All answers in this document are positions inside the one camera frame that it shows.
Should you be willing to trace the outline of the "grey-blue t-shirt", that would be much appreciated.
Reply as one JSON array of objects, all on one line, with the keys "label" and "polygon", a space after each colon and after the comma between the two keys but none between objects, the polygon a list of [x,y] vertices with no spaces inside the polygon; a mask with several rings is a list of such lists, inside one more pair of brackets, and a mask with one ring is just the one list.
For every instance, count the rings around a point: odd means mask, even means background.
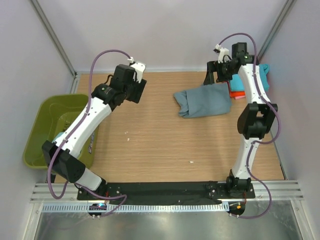
[{"label": "grey-blue t-shirt", "polygon": [[227,83],[201,85],[175,92],[173,97],[180,106],[178,115],[185,119],[224,115],[232,106]]}]

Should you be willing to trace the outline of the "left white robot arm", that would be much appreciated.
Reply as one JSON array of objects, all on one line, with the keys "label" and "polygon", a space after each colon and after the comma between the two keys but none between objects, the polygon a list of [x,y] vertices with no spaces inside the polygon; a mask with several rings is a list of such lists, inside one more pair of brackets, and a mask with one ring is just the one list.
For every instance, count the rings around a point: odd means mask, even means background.
[{"label": "left white robot arm", "polygon": [[100,123],[124,101],[139,103],[146,80],[146,65],[134,62],[119,64],[109,83],[101,83],[91,93],[88,103],[73,123],[55,141],[45,141],[42,151],[48,168],[70,183],[88,189],[93,199],[101,200],[106,194],[104,180],[89,170],[78,157]]}]

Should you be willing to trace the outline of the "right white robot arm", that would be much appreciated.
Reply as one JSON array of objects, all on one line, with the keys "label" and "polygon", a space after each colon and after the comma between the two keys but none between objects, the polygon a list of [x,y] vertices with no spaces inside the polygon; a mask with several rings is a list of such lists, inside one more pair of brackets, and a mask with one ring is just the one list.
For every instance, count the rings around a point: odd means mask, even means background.
[{"label": "right white robot arm", "polygon": [[265,92],[257,58],[248,53],[247,43],[235,43],[231,50],[217,44],[214,51],[218,59],[207,63],[204,85],[215,81],[214,73],[217,82],[231,81],[233,75],[238,75],[247,101],[237,121],[237,131],[242,136],[238,156],[223,185],[229,197],[237,198],[251,190],[254,158],[262,139],[271,129],[278,106],[270,102]]}]

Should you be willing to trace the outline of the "folded cyan t-shirt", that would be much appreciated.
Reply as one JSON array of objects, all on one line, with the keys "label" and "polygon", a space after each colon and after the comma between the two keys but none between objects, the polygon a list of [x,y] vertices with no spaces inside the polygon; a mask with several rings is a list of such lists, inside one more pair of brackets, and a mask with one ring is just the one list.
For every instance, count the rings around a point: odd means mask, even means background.
[{"label": "folded cyan t-shirt", "polygon": [[[267,80],[267,74],[270,71],[270,66],[268,64],[260,64],[259,65],[259,74],[260,79],[264,88],[265,92],[268,92],[269,90],[269,84]],[[243,85],[243,82],[238,74],[234,74],[232,76],[232,80],[229,81],[229,88],[232,92],[244,92],[245,88]]]}]

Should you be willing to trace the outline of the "folded orange t-shirt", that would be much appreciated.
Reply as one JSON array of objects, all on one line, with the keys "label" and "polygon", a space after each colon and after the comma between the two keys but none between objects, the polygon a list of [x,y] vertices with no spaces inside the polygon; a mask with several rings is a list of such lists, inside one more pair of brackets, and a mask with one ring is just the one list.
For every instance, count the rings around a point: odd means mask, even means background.
[{"label": "folded orange t-shirt", "polygon": [[237,96],[246,96],[244,91],[230,91],[229,95],[231,98],[237,97]]}]

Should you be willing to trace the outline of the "folded pink t-shirt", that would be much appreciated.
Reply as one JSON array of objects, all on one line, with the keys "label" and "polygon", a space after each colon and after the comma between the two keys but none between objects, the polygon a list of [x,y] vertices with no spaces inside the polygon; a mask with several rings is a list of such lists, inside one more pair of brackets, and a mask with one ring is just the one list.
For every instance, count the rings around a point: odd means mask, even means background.
[{"label": "folded pink t-shirt", "polygon": [[239,100],[239,99],[245,99],[246,96],[245,95],[242,95],[242,96],[235,96],[234,99],[235,100]]}]

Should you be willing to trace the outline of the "green plastic basket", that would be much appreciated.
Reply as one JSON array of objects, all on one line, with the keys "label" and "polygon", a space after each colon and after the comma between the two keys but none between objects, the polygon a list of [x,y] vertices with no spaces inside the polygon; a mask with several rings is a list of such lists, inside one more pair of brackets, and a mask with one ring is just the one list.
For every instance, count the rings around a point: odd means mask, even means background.
[{"label": "green plastic basket", "polygon": [[67,130],[88,102],[85,94],[62,94],[47,98],[39,107],[27,140],[23,161],[31,169],[46,170],[42,145],[53,141],[59,133]]}]

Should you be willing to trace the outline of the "crumpled teal t-shirt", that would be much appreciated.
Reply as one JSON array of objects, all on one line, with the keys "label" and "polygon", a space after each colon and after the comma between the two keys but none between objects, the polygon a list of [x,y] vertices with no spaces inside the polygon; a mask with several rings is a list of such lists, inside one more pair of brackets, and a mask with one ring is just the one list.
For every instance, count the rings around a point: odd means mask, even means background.
[{"label": "crumpled teal t-shirt", "polygon": [[56,142],[57,139],[58,139],[61,135],[63,135],[63,134],[64,134],[63,131],[62,131],[62,132],[59,132],[59,133],[55,136],[55,138],[52,140],[52,142],[53,142],[53,143]]}]

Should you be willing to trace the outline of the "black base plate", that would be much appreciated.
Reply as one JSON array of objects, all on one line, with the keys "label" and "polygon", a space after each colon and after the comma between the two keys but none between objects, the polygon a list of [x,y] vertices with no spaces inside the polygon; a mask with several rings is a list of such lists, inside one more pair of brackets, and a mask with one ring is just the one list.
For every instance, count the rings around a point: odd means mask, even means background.
[{"label": "black base plate", "polygon": [[256,197],[252,183],[231,187],[224,181],[109,182],[100,185],[95,193],[109,198],[127,195],[128,205],[198,204]]}]

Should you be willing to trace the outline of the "aluminium rail frame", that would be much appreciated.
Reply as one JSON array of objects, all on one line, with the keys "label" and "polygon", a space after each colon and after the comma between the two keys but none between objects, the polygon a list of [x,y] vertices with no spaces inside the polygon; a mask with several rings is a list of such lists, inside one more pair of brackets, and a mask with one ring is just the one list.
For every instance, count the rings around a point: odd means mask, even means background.
[{"label": "aluminium rail frame", "polygon": [[[256,198],[260,201],[268,199],[269,189],[272,199],[277,200],[302,200],[304,199],[301,188],[296,180],[266,180],[264,184],[258,181],[252,182]],[[66,203],[77,200],[78,189],[71,183],[66,187],[63,197],[60,199]],[[54,203],[57,200],[52,197],[46,183],[37,183],[33,188],[31,203]]]}]

